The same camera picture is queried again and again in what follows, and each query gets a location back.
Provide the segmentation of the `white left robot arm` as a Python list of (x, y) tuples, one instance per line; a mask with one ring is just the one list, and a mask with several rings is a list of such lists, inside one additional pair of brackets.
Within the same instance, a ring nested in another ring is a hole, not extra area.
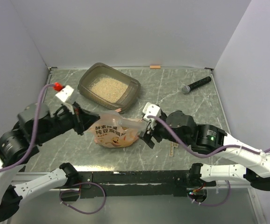
[(100, 116), (82, 109), (74, 103), (74, 112), (64, 105), (51, 114), (48, 106), (42, 104), (37, 111), (36, 104), (30, 104), (17, 115), (18, 122), (12, 130), (0, 138), (0, 222), (12, 217), (29, 199), (58, 187), (74, 187), (79, 181), (77, 170), (69, 162), (32, 181), (12, 185), (13, 178), (39, 153), (39, 146), (69, 130), (83, 135)]

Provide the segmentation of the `pink cat litter bag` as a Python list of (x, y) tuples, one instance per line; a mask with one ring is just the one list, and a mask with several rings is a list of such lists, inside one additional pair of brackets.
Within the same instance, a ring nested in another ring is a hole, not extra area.
[(107, 148), (124, 148), (138, 140), (138, 135), (145, 130), (147, 124), (138, 118), (125, 118), (120, 115), (121, 108), (99, 112), (100, 119), (90, 131), (96, 144)]

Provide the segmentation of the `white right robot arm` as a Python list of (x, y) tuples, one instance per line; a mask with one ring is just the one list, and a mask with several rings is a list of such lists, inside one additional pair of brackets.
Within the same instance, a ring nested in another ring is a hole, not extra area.
[(248, 146), (224, 130), (207, 124), (196, 124), (182, 111), (170, 115), (144, 115), (147, 129), (140, 138), (153, 148), (157, 142), (169, 140), (198, 158), (218, 156), (232, 161), (231, 165), (193, 164), (189, 179), (199, 186), (206, 182), (233, 181), (249, 183), (251, 187), (270, 191), (270, 153)]

